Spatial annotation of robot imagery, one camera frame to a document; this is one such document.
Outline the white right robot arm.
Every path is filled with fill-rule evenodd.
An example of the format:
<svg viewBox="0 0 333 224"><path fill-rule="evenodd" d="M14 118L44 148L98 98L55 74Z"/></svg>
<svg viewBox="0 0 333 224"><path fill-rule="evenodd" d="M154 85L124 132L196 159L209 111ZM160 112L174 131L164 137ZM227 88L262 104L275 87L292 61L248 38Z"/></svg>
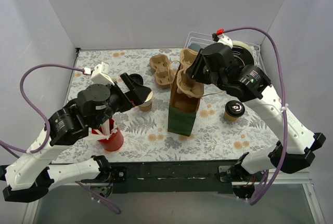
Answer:
<svg viewBox="0 0 333 224"><path fill-rule="evenodd" d="M200 49L185 70L190 79L213 84L251 108L278 138L274 146L241 156L231 172L241 181L266 169L293 174L308 168L326 137L308 130L290 110L283 108L267 75L254 64L253 56L222 43Z"/></svg>

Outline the single kraft paper cup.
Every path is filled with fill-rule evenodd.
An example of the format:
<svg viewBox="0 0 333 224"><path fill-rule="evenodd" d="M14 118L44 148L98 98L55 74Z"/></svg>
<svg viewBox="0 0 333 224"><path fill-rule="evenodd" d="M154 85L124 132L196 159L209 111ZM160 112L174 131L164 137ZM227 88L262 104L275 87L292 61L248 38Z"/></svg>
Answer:
<svg viewBox="0 0 333 224"><path fill-rule="evenodd" d="M234 116L232 114L229 114L226 111L224 112L223 117L226 121L231 122L231 123L237 121L240 118L240 116L238 116L238 115Z"/></svg>

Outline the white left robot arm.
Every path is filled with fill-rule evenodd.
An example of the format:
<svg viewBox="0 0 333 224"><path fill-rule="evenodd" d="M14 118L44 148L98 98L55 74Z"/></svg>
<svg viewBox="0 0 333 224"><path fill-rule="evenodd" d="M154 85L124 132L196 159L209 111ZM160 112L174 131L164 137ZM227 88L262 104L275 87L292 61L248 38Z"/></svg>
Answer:
<svg viewBox="0 0 333 224"><path fill-rule="evenodd" d="M117 83L92 84L78 93L72 103L55 112L48 120L50 130L42 130L27 153L11 165L1 166L1 180L7 202L30 203L50 190L76 181L106 182L111 166L103 156L69 165L51 162L78 140L88 136L89 129L98 129L117 112L125 112L143 104L151 89L136 83L130 75L120 76L128 87L123 93Z"/></svg>

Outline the brown and green paper bag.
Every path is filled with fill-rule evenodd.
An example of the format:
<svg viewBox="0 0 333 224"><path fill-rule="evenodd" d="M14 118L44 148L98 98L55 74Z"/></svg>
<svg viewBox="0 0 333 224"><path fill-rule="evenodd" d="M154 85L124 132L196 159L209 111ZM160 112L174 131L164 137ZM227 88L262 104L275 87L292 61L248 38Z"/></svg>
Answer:
<svg viewBox="0 0 333 224"><path fill-rule="evenodd" d="M170 90L170 103L168 113L168 132L189 137L193 130L200 98L189 98L186 94L177 92L176 79L179 77L181 65L175 73Z"/></svg>

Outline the stack of kraft paper cups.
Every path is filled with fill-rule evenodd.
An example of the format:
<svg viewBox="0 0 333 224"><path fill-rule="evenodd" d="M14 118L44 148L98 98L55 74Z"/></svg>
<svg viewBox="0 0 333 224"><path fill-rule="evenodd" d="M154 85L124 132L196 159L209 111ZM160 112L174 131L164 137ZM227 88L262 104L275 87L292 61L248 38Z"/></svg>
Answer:
<svg viewBox="0 0 333 224"><path fill-rule="evenodd" d="M139 105L139 109L142 112L149 112L152 108L152 99L153 99L153 92L151 91L148 97L146 98L145 102Z"/></svg>

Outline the black plastic cup lid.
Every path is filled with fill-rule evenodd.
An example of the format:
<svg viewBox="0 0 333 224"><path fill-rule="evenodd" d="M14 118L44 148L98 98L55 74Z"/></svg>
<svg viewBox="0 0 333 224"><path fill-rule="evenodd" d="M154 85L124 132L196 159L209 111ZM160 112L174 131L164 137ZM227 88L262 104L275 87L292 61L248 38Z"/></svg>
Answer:
<svg viewBox="0 0 333 224"><path fill-rule="evenodd" d="M245 112L245 106L237 100L231 100L225 105L225 112L231 117L241 117Z"/></svg>

